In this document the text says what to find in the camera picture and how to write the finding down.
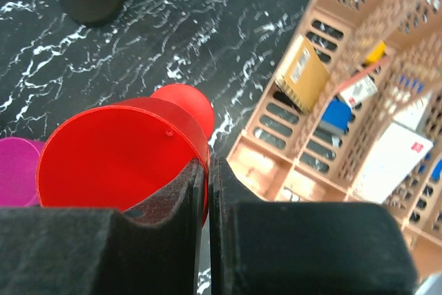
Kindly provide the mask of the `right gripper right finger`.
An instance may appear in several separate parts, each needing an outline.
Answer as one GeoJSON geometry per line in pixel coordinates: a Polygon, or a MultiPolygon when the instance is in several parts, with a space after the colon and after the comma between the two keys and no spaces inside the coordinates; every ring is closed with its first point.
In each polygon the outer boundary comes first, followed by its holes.
{"type": "Polygon", "coordinates": [[[223,158],[209,171],[213,294],[413,294],[396,221],[366,202],[267,202],[223,158]]]}

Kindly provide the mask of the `red wine glass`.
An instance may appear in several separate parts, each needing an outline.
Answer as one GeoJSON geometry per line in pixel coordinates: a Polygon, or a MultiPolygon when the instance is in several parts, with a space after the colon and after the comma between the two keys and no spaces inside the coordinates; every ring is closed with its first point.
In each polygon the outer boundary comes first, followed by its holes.
{"type": "Polygon", "coordinates": [[[211,102],[186,84],[80,112],[44,145],[36,174],[39,203],[126,211],[191,160],[207,169],[214,126],[211,102]]]}

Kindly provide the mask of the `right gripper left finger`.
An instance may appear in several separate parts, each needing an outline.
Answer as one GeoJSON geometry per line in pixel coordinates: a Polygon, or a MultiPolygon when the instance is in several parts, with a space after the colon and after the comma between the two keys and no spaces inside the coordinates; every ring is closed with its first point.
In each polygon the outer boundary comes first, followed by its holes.
{"type": "Polygon", "coordinates": [[[2,294],[193,294],[204,169],[190,161],[126,212],[1,210],[2,294]]]}

